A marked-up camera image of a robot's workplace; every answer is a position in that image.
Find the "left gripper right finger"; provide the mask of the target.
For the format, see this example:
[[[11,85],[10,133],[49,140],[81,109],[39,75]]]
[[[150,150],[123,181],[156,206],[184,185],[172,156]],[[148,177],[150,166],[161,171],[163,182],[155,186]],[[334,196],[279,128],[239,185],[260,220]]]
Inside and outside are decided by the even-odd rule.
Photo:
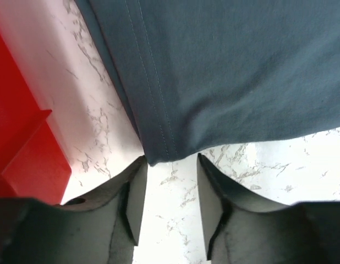
[[[340,263],[340,201],[285,205],[197,158],[206,257],[212,263]]]

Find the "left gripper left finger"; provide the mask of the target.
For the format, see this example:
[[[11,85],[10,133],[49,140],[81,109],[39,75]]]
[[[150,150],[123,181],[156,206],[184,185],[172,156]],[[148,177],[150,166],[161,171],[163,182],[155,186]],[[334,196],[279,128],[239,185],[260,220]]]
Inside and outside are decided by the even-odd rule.
[[[64,205],[0,199],[0,263],[131,263],[139,243],[147,161]]]

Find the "dark blue-grey t-shirt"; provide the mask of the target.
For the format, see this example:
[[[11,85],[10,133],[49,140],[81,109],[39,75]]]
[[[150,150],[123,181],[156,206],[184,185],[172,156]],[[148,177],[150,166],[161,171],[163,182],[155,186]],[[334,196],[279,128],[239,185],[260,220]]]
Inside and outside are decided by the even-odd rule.
[[[340,1],[77,1],[150,165],[340,127]]]

